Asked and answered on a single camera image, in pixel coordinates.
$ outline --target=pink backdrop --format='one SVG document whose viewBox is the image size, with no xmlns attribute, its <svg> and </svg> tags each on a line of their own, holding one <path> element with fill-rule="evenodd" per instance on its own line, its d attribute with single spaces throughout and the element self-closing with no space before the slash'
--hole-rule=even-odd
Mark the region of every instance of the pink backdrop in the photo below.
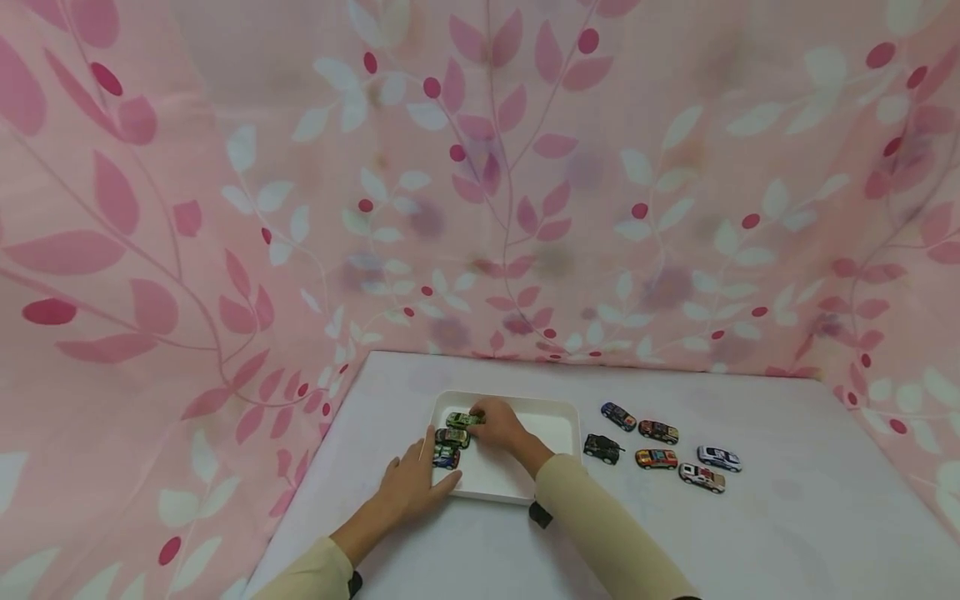
<svg viewBox="0 0 960 600">
<path fill-rule="evenodd" d="M 816 377 L 960 536 L 958 29 L 6 0 L 0 595 L 239 594 L 371 349 Z"/>
</svg>

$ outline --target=beige sleeve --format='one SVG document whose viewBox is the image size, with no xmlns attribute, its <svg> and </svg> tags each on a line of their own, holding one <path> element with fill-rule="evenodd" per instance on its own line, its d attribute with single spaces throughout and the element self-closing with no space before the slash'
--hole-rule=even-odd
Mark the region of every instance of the beige sleeve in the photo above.
<svg viewBox="0 0 960 600">
<path fill-rule="evenodd" d="M 353 565 L 340 546 L 320 538 L 253 600 L 348 600 Z"/>
<path fill-rule="evenodd" d="M 563 526 L 613 600 L 675 600 L 693 586 L 632 516 L 572 456 L 537 474 L 537 501 Z"/>
</svg>

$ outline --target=left hand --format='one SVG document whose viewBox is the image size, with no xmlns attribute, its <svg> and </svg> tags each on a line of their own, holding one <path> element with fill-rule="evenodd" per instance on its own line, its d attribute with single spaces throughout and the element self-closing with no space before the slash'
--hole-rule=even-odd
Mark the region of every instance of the left hand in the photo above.
<svg viewBox="0 0 960 600">
<path fill-rule="evenodd" d="M 394 525 L 402 525 L 431 513 L 444 503 L 460 481 L 455 470 L 433 485 L 434 429 L 407 448 L 403 458 L 394 458 L 380 481 L 372 501 L 385 511 Z"/>
</svg>

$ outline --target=white tray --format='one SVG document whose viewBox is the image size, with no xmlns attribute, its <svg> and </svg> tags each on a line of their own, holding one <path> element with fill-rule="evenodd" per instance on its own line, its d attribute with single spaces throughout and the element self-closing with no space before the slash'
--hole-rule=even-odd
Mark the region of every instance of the white tray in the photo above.
<svg viewBox="0 0 960 600">
<path fill-rule="evenodd" d="M 437 429 L 446 427 L 447 415 L 467 413 L 477 400 L 489 395 L 447 390 L 437 396 L 430 422 Z M 520 423 L 548 448 L 581 460 L 580 416 L 572 404 L 542 398 L 499 397 L 514 407 Z M 510 504 L 530 504 L 534 500 L 534 482 L 523 467 L 509 454 L 484 447 L 475 438 L 470 439 L 467 449 L 460 451 L 458 469 L 463 478 L 453 495 Z M 433 483 L 448 473 L 445 469 L 435 468 Z"/>
</svg>

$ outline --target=white table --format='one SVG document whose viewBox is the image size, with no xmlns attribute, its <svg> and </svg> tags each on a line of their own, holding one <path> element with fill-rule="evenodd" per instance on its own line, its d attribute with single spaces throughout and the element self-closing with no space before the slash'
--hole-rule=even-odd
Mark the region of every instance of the white table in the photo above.
<svg viewBox="0 0 960 600">
<path fill-rule="evenodd" d="M 960 548 L 817 382 L 392 352 L 368 358 L 247 597 L 373 493 L 446 389 L 574 403 L 584 436 L 603 434 L 628 449 L 615 467 L 586 458 L 590 474 L 705 599 L 960 597 Z M 697 444 L 716 444 L 738 453 L 744 471 L 729 474 L 727 492 L 716 496 L 674 472 L 637 468 L 633 452 L 657 443 L 605 420 L 605 400 L 677 426 L 681 460 L 693 461 Z M 358 570 L 364 600 L 422 600 L 443 588 L 463 600 L 607 597 L 556 522 L 544 532 L 523 507 L 459 498 L 387 540 Z"/>
</svg>

